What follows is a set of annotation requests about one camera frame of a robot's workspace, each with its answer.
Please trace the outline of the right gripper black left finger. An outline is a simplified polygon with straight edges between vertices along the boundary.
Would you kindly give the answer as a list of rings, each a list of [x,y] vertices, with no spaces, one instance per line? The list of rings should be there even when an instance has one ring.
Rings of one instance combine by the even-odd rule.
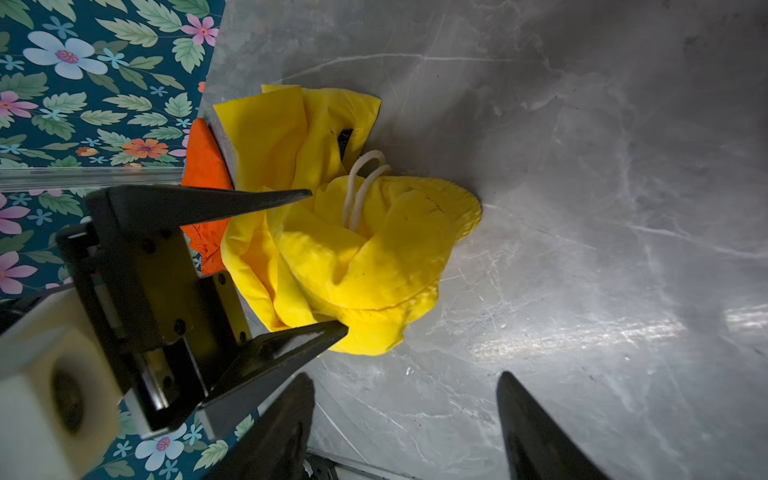
[[[301,373],[282,391],[207,479],[304,479],[315,389]]]

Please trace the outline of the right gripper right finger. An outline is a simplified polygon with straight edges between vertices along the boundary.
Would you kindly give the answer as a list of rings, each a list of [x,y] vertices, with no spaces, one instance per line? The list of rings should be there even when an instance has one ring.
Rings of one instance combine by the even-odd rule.
[[[501,374],[496,398],[513,479],[608,479],[511,372]]]

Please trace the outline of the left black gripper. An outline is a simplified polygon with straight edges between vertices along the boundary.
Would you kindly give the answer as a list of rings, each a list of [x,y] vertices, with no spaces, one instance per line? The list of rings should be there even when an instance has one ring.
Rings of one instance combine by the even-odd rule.
[[[169,433],[195,416],[209,440],[223,439],[293,374],[347,335],[348,327],[333,320],[251,339],[231,276],[200,276],[181,230],[162,230],[311,196],[307,189],[254,193],[121,185],[87,195],[94,225],[149,234],[103,241],[90,222],[57,234],[141,437]]]

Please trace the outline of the yellow shorts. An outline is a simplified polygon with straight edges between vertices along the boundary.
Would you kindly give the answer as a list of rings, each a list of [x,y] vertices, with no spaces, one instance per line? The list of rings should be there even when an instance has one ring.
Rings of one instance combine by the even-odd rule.
[[[223,264],[270,331],[344,324],[335,350],[378,356],[432,310],[480,200],[443,179],[395,176],[367,150],[378,98],[345,89],[266,85],[215,111],[236,156],[235,186],[310,197],[233,218]]]

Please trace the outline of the orange shorts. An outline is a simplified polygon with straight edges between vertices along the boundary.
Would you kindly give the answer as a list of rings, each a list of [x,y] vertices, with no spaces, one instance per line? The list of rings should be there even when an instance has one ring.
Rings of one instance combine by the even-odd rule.
[[[201,118],[196,119],[190,129],[186,167],[181,185],[233,189],[220,148],[207,123]],[[225,269],[220,248],[228,224],[229,219],[223,219],[181,227],[190,240],[190,248],[200,255],[200,270],[203,275],[215,274]]]

